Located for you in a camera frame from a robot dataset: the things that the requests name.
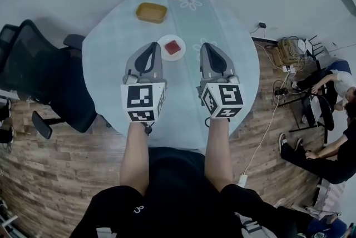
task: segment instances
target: red food item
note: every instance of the red food item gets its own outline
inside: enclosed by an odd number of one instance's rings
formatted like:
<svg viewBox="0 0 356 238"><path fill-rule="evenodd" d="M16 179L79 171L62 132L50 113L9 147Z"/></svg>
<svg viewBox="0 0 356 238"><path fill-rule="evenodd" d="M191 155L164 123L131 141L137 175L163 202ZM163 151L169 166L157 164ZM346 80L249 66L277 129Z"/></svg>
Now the red food item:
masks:
<svg viewBox="0 0 356 238"><path fill-rule="evenodd" d="M175 40L167 43L165 45L165 48L167 49L167 51L168 51L168 53L170 55L172 55L174 53L177 53L180 50L180 47L179 47L178 43Z"/></svg>

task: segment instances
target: white plate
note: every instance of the white plate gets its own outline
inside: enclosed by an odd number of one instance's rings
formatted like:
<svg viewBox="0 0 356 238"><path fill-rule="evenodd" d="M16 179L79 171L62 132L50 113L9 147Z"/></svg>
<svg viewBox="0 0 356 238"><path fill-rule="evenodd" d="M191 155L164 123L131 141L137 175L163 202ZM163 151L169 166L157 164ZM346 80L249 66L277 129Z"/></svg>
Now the white plate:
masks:
<svg viewBox="0 0 356 238"><path fill-rule="evenodd" d="M170 55L165 48L165 45L167 43L170 43L171 41L175 40L177 44L180 47L180 50L172 55ZM181 39L179 36L175 36L174 34L167 34L166 36L162 36L160 39L157 41L159 45L161 46L161 55L162 59L167 60L167 61L176 61L180 58L183 57L186 48L185 48L185 43L183 39Z"/></svg>

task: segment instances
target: white shirt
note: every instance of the white shirt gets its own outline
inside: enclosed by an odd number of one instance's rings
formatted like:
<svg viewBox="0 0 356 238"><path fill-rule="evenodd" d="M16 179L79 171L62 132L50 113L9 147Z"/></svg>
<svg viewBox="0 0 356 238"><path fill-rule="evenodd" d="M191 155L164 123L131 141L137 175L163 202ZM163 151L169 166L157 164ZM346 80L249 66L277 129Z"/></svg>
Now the white shirt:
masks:
<svg viewBox="0 0 356 238"><path fill-rule="evenodd" d="M339 71L339 70L330 70L333 74L336 74L337 80L334 81L334 87L338 95L346 100L346 93L351 87L356 87L356 83L350 73Z"/></svg>

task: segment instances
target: chair armrest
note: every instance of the chair armrest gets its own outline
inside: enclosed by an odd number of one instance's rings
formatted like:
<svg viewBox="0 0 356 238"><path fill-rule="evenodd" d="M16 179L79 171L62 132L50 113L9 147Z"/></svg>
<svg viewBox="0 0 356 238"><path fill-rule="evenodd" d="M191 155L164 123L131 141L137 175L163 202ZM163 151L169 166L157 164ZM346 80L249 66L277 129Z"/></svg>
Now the chair armrest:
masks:
<svg viewBox="0 0 356 238"><path fill-rule="evenodd" d="M69 34L63 41L63 44L75 49L82 50L84 39L85 36L81 36L79 34Z"/></svg>
<svg viewBox="0 0 356 238"><path fill-rule="evenodd" d="M48 124L46 124L44 119L37 113L37 111L32 113L32 122L39 134L41 134L45 139L51 138L52 129Z"/></svg>

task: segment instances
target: black and white marker cube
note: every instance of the black and white marker cube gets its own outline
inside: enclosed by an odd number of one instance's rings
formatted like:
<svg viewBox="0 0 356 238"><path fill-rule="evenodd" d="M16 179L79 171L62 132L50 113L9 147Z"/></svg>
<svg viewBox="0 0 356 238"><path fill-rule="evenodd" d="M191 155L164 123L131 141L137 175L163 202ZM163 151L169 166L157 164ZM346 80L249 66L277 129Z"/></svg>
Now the black and white marker cube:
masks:
<svg viewBox="0 0 356 238"><path fill-rule="evenodd" d="M241 84L207 83L201 95L212 118L234 117L244 107Z"/></svg>
<svg viewBox="0 0 356 238"><path fill-rule="evenodd" d="M155 122L165 100L165 83L121 85L121 100L129 121Z"/></svg>

